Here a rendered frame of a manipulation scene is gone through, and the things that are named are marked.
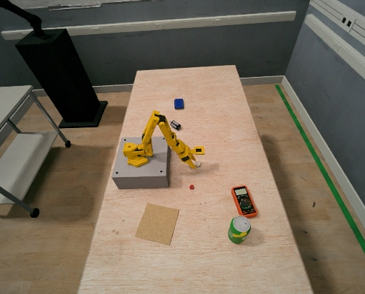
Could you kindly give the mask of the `tan mat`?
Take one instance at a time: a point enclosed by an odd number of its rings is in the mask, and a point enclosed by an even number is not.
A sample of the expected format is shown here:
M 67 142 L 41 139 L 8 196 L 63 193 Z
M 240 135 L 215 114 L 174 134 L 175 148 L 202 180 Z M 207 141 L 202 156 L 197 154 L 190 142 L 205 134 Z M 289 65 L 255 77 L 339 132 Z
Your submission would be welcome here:
M 170 246 L 178 209 L 147 203 L 135 237 Z

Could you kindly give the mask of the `orange digital multimeter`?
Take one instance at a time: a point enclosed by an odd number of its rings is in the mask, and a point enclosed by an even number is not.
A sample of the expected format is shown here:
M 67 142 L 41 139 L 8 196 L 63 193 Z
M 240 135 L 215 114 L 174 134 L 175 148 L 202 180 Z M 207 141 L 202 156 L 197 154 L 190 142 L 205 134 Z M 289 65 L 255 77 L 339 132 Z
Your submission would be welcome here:
M 239 216 L 254 218 L 257 215 L 256 207 L 246 185 L 233 187 L 231 189 L 231 194 Z

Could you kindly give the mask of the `blue flat block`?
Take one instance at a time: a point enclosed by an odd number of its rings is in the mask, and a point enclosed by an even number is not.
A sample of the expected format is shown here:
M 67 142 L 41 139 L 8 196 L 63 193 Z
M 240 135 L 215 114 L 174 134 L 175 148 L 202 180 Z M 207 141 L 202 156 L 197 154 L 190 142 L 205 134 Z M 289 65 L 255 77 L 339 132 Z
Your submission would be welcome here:
M 181 110 L 184 108 L 183 99 L 174 99 L 174 108 L 175 110 Z

